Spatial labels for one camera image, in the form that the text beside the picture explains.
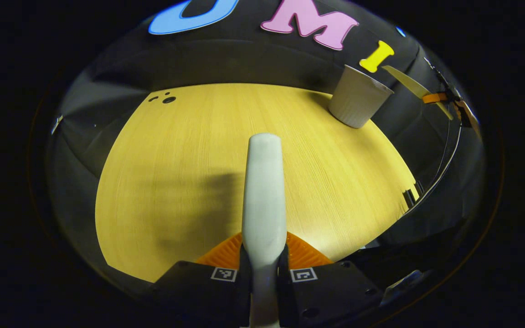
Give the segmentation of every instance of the paper cup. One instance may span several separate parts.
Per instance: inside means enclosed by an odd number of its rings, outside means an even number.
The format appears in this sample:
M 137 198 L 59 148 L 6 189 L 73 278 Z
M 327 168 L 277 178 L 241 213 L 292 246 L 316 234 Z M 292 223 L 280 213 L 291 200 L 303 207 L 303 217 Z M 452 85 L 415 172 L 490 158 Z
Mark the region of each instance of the paper cup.
M 394 92 L 346 65 L 329 102 L 329 111 L 342 123 L 361 128 Z

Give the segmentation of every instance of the wooden table surface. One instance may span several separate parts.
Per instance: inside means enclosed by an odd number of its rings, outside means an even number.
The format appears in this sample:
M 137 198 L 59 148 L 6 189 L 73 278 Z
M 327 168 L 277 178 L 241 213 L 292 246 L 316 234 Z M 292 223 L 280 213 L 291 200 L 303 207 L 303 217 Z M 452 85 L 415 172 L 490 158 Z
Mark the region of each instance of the wooden table surface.
M 195 261 L 240 232 L 255 133 L 283 140 L 289 232 L 331 260 L 384 232 L 408 209 L 402 192 L 417 194 L 414 177 L 373 122 L 354 129 L 333 118 L 330 98 L 247 83 L 151 93 L 100 177 L 96 230 L 108 264 L 155 282 L 176 261 Z

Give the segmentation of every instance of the wood grain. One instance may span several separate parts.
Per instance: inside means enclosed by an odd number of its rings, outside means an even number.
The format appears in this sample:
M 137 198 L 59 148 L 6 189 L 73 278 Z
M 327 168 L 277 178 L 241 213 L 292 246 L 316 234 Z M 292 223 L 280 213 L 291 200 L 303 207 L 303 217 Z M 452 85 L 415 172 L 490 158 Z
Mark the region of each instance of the wood grain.
M 417 195 L 414 177 L 373 122 L 354 129 L 331 116 L 330 98 L 246 83 L 151 93 L 100 177 L 96 229 L 107 263 L 155 282 L 240 232 L 255 133 L 282 139 L 289 232 L 331 260 L 384 232 L 408 209 L 402 192 Z

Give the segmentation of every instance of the blue letter u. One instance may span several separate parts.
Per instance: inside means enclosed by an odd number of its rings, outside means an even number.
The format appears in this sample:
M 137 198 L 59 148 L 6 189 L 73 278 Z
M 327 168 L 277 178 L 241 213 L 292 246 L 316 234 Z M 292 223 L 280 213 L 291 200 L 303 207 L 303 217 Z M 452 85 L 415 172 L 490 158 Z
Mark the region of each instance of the blue letter u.
M 149 25 L 149 32 L 153 35 L 170 35 L 216 23 L 234 10 L 238 0 L 217 0 L 214 7 L 207 13 L 194 17 L 181 17 L 181 13 L 190 2 L 191 0 L 181 2 L 181 4 L 158 13 Z

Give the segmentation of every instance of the pink letter m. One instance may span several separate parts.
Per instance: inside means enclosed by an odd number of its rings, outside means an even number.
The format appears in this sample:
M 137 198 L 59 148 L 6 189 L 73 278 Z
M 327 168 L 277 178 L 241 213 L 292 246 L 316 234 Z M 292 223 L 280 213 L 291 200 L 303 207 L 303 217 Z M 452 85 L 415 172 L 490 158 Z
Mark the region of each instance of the pink letter m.
M 269 21 L 263 21 L 262 29 L 277 32 L 291 33 L 293 27 L 289 24 L 295 16 L 299 35 L 306 37 L 325 27 L 323 33 L 315 35 L 313 39 L 324 46 L 335 50 L 342 50 L 342 42 L 352 27 L 358 22 L 341 12 L 330 12 L 319 16 L 313 0 L 283 0 L 275 16 Z

